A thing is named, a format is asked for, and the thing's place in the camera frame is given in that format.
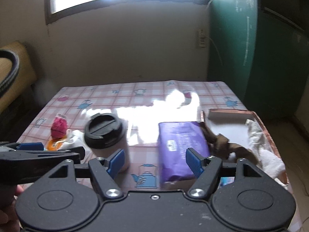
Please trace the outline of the person's left hand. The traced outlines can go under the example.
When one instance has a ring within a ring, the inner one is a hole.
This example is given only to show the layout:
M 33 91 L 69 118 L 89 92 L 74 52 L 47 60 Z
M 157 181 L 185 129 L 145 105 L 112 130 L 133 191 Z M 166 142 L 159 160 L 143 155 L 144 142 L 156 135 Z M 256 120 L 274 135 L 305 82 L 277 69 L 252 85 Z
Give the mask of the person's left hand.
M 20 231 L 19 219 L 15 211 L 16 199 L 1 210 L 1 231 Z

